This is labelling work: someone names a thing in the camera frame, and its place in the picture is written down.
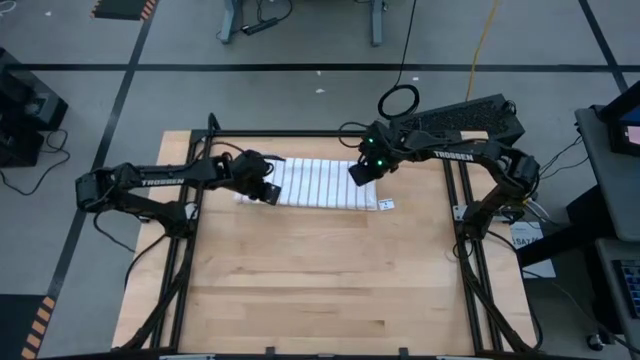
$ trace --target white striped cloth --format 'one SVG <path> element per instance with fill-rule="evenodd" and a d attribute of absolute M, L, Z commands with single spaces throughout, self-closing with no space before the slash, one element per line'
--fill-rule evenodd
<path fill-rule="evenodd" d="M 274 165 L 274 170 L 264 180 L 282 188 L 278 205 L 378 209 L 375 181 L 358 187 L 349 174 L 349 167 L 355 165 L 355 161 L 301 158 L 267 161 Z M 242 204 L 259 203 L 237 193 L 235 199 Z"/>

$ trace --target wooden tabletop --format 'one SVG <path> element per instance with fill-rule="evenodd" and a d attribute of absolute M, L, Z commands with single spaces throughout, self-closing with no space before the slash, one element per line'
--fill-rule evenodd
<path fill-rule="evenodd" d="M 164 135 L 158 164 L 181 164 L 189 132 Z M 357 159 L 336 138 L 224 138 L 282 157 Z M 214 153 L 235 150 L 214 146 Z M 469 166 L 473 193 L 495 185 Z M 462 187 L 454 163 L 460 203 Z M 155 188 L 158 201 L 178 187 Z M 404 162 L 377 182 L 378 199 L 395 209 L 354 211 L 237 204 L 224 189 L 205 193 L 182 326 L 180 352 L 470 355 L 473 345 L 442 161 Z M 491 229 L 510 238 L 507 225 Z M 163 232 L 142 225 L 139 253 Z M 512 251 L 484 240 L 493 295 L 530 345 L 535 334 Z M 146 254 L 126 289 L 113 345 L 126 342 L 158 300 L 169 241 Z M 174 310 L 167 312 L 168 344 Z M 486 325 L 484 311 L 479 310 Z M 489 332 L 483 329 L 485 348 Z"/>

